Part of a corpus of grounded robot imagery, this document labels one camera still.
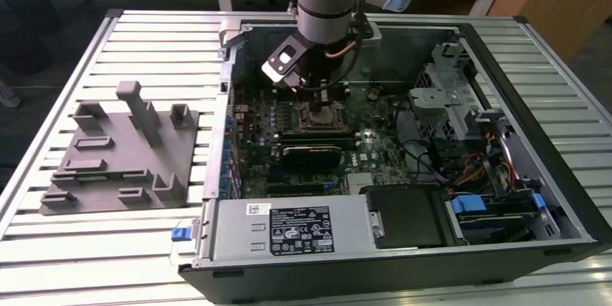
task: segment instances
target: motherboard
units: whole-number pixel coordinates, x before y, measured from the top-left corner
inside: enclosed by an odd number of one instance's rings
[[[360,184],[409,183],[394,134],[392,95],[377,85],[344,89],[317,111],[260,90],[236,93],[241,197],[345,195]]]

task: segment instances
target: copper pipe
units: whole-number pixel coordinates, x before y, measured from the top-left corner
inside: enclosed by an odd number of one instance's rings
[[[346,46],[342,48],[342,50],[340,50],[337,53],[325,52],[325,57],[328,59],[337,59],[337,58],[342,57],[354,48],[356,45],[357,45],[357,42],[350,41],[346,44]]]

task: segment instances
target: aluminum extrusion table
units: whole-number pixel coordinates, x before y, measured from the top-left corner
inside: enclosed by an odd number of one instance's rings
[[[193,241],[170,245],[170,229],[200,215],[218,80],[218,32],[240,19],[284,14],[114,11],[93,37],[65,89],[0,197],[0,305],[209,305],[177,275]],[[481,35],[596,205],[612,221],[612,118],[528,24],[512,18],[372,15],[385,21],[469,22]],[[40,197],[76,124],[76,103],[113,100],[121,80],[137,80],[157,110],[184,102],[200,112],[188,208],[38,215]],[[489,101],[490,91],[482,86]],[[609,305],[612,256],[546,267],[514,282],[377,293],[280,305]]]

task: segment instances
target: white label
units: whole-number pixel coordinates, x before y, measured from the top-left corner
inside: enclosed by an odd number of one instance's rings
[[[246,215],[269,215],[272,204],[246,204]]]
[[[318,240],[313,242],[313,246],[321,247],[322,245],[330,245],[332,243],[332,239]]]

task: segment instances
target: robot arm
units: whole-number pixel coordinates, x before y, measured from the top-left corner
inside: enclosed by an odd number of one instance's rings
[[[341,57],[360,50],[366,18],[360,4],[366,1],[382,9],[402,11],[410,0],[297,0],[297,30],[262,65],[262,72],[280,87],[320,91],[345,75],[321,85],[341,65]]]

